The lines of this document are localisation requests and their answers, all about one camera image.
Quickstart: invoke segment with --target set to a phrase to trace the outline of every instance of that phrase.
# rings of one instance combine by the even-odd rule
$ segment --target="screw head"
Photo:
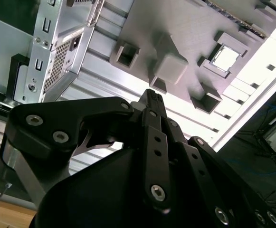
[[[227,226],[229,224],[228,216],[222,209],[216,207],[215,214],[216,214],[217,218],[220,220],[220,222],[222,222],[223,225]]]
[[[178,127],[178,124],[177,124],[175,121],[173,121],[173,120],[171,120],[171,124],[172,124],[174,127]]]
[[[33,93],[35,93],[38,90],[38,88],[33,83],[28,84],[28,89]]]
[[[154,117],[157,116],[157,114],[156,114],[155,112],[153,112],[153,111],[150,111],[149,113],[150,113],[152,116],[154,116]]]
[[[129,109],[129,106],[128,104],[125,104],[125,103],[121,103],[122,107],[125,108],[125,109]]]
[[[53,140],[57,143],[66,143],[69,140],[69,136],[65,132],[57,131],[53,133]]]
[[[204,142],[203,142],[201,139],[197,139],[197,142],[198,142],[201,146],[204,145]]]
[[[44,44],[44,46],[46,46],[46,47],[49,45],[49,43],[48,43],[47,40],[44,40],[44,41],[43,41],[43,44]]]
[[[271,221],[276,224],[276,217],[275,217],[275,215],[273,215],[273,213],[271,211],[267,211],[267,215],[269,216],[269,218],[271,219]]]
[[[37,42],[37,43],[39,43],[39,42],[41,42],[41,38],[40,37],[35,37],[35,42]]]
[[[262,215],[259,213],[259,211],[255,211],[255,215],[259,221],[261,221],[263,224],[266,223],[265,219],[262,217]]]
[[[26,117],[26,122],[31,126],[40,126],[43,124],[43,119],[38,115],[29,115]]]
[[[151,192],[157,201],[162,202],[165,200],[165,192],[159,185],[152,185]]]

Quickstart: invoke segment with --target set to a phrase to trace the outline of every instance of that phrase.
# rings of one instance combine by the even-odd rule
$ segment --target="mounting hole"
[[[31,92],[33,92],[33,93],[35,93],[38,89],[36,88],[36,86],[35,86],[35,84],[33,84],[33,83],[30,83],[29,85],[28,85],[28,89],[31,91]]]
[[[195,155],[194,153],[192,153],[191,155],[192,155],[192,157],[193,157],[194,159],[198,159],[198,156]]]
[[[159,143],[161,142],[161,139],[159,137],[155,137],[155,140]]]
[[[158,150],[155,150],[155,154],[158,156],[158,157],[161,157],[161,152],[160,151],[158,151]]]
[[[175,121],[173,121],[173,120],[171,120],[171,124],[172,124],[174,127],[177,127],[177,126],[178,126],[178,124],[177,124]]]
[[[204,171],[202,171],[202,170],[199,170],[199,173],[202,175],[202,176],[205,176],[205,173],[204,173]]]

